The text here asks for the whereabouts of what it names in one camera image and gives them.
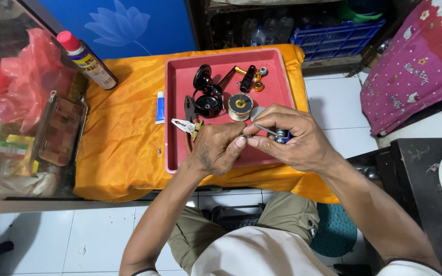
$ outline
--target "orange cloth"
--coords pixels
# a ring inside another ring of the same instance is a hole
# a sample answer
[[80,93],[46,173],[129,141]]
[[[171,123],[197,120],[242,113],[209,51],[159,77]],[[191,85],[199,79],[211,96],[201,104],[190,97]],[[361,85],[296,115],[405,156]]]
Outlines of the orange cloth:
[[[282,53],[294,103],[308,111],[301,63],[303,51],[294,45],[270,45]],[[106,60],[119,78],[112,91],[96,83],[86,93],[90,110],[77,158],[74,193],[86,199],[123,202],[162,189],[171,179],[164,169],[164,125],[156,125],[156,93],[164,91],[164,64],[168,59],[242,51],[225,49]],[[203,185],[291,191],[322,203],[338,203],[316,173],[303,173],[283,164],[237,167],[223,176],[209,176]]]

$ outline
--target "khaki pants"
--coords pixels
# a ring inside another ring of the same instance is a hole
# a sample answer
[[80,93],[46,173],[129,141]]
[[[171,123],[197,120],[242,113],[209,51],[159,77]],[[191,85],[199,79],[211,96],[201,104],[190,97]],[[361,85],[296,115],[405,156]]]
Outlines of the khaki pants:
[[[257,226],[279,229],[300,235],[310,244],[318,227],[316,202],[291,192],[274,192]],[[190,275],[193,263],[215,240],[227,233],[207,220],[199,209],[186,206],[168,239],[175,261]]]

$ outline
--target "pink hello kitty cloth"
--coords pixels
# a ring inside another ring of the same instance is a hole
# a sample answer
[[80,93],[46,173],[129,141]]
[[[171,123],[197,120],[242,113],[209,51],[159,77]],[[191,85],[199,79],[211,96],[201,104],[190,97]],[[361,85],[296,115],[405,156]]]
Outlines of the pink hello kitty cloth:
[[442,0],[423,0],[410,13],[360,97],[373,135],[442,100]]

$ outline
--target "man's left hand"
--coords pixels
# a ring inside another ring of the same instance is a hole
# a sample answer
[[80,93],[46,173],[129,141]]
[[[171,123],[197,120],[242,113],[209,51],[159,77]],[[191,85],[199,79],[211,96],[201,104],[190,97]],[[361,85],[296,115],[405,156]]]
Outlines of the man's left hand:
[[240,136],[246,126],[245,122],[202,126],[187,159],[206,175],[227,173],[247,145]]

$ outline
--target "glass display case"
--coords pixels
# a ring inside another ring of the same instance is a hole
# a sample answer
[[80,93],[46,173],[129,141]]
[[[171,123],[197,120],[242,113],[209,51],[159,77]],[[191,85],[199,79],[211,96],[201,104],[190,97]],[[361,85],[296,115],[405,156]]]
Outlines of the glass display case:
[[[0,200],[75,197],[87,82],[28,10],[0,0]],[[64,161],[49,157],[59,154]]]

